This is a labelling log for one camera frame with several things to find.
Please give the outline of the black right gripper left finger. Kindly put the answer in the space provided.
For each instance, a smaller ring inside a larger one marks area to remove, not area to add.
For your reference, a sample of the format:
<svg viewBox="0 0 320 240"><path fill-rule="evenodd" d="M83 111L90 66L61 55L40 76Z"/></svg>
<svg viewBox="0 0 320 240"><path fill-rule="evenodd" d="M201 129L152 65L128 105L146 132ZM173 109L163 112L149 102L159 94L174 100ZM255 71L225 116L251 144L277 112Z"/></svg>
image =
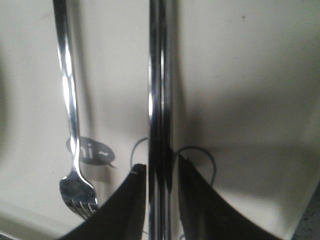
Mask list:
<svg viewBox="0 0 320 240"><path fill-rule="evenodd" d="M146 211L144 164L135 164L104 205L62 240L140 240Z"/></svg>

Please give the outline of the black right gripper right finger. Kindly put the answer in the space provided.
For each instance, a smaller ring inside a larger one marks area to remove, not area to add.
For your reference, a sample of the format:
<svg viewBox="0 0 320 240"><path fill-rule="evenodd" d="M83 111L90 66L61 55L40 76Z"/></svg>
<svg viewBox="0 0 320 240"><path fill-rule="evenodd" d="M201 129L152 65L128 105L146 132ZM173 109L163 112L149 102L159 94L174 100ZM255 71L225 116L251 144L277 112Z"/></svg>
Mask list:
<svg viewBox="0 0 320 240"><path fill-rule="evenodd" d="M228 204L194 165L178 156L179 215L187 240L278 240Z"/></svg>

